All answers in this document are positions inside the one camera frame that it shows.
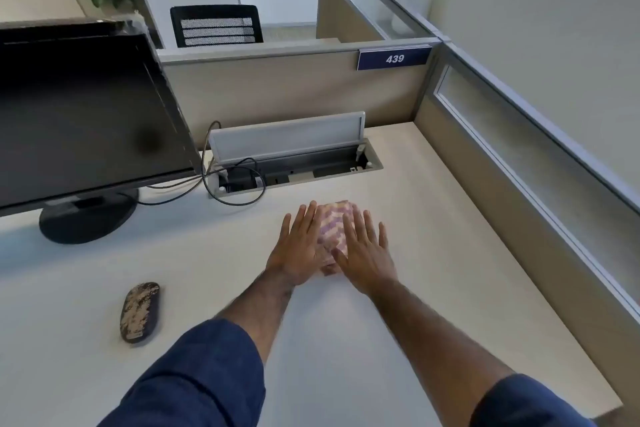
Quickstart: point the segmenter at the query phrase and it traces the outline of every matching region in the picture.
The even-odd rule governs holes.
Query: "439 sign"
[[[432,47],[362,50],[358,56],[358,71],[386,67],[417,66],[425,64]]]

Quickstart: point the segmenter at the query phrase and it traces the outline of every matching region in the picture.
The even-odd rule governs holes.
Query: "black chair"
[[[171,8],[179,48],[263,42],[254,5],[185,5]]]

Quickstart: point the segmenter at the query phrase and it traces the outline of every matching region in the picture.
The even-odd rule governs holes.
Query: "office chair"
[[[263,42],[254,5],[184,5],[171,8],[179,48]]]

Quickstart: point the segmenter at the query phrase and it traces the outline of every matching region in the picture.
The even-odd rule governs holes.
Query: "pink patterned package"
[[[353,220],[353,207],[348,200],[338,201],[337,203],[324,204],[323,217],[320,224],[320,236],[318,237],[318,243],[324,245],[324,263],[325,268],[327,266],[334,266],[332,273],[339,270],[335,265],[335,260],[331,255],[331,249],[337,248],[342,253],[347,255],[347,239],[344,235],[344,225],[342,224],[342,215],[347,213],[347,216]]]

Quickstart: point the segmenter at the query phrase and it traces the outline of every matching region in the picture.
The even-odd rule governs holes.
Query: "monitor base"
[[[64,245],[97,240],[129,219],[138,195],[138,189],[133,189],[45,206],[40,213],[40,231],[52,242]]]

